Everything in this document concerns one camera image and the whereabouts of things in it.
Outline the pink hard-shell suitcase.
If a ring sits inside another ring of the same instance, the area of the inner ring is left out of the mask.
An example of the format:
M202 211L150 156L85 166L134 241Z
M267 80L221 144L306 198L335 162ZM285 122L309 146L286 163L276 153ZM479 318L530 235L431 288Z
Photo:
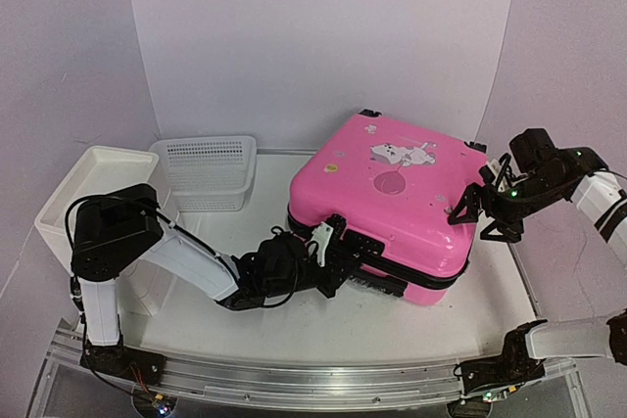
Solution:
M300 236L330 226L362 264L352 276L407 302L439 302L468 266L476 225L448 216L487 162L482 144L363 110L290 184L287 220Z

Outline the white perforated plastic basket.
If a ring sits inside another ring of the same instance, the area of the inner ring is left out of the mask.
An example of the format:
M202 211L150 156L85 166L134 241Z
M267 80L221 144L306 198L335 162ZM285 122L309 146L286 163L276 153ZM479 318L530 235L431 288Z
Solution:
M254 137L165 139L149 150L159 156L179 211L238 211L244 207L256 173Z

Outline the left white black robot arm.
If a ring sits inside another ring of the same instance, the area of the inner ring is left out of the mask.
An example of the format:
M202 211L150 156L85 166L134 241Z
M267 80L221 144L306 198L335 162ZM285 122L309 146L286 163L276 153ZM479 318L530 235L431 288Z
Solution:
M278 308L310 289L332 298L358 267L341 257L340 233L328 223L318 225L310 239L274 226L255 251L222 253L162 213L148 184L81 197L68 207L64 224L72 249L72 295L85 337L94 346L94 360L112 376L131 367L131 354L121 346L117 280L137 260L232 311Z

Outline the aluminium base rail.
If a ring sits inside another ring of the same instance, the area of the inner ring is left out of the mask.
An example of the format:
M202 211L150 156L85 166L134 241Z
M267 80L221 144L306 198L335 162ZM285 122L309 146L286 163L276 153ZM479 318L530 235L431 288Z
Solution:
M552 404L563 398L587 412L579 371L571 359L550 359L530 378L505 386L472 386L454 360L371 365L263 363L166 353L142 378L163 394L234 406L295 411L411 409L453 401L485 403L522 394Z

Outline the white rectangular foam box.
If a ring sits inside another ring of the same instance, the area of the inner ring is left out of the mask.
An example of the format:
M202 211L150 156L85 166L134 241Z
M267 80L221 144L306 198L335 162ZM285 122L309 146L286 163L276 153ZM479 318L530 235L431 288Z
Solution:
M179 211L159 156L121 148L89 148L65 176L35 219L35 227L59 263L71 270L71 247L65 230L65 214L73 201L93 194L108 194L147 183L157 192L161 212L172 220ZM164 305L173 276L157 265L138 260L117 281L120 309L154 316Z

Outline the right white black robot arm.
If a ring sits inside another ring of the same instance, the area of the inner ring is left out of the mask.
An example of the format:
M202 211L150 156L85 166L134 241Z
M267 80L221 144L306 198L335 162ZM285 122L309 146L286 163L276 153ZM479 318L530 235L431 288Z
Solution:
M573 205L620 262L626 260L626 191L621 174L589 147L559 148L544 128L513 137L509 150L480 170L448 215L451 225L489 218L484 241L517 243L526 217L558 202ZM534 320L506 333L501 353L466 360L456 368L465 397L490 400L545 376L545 362L608 358L626 362L626 313L578 320Z

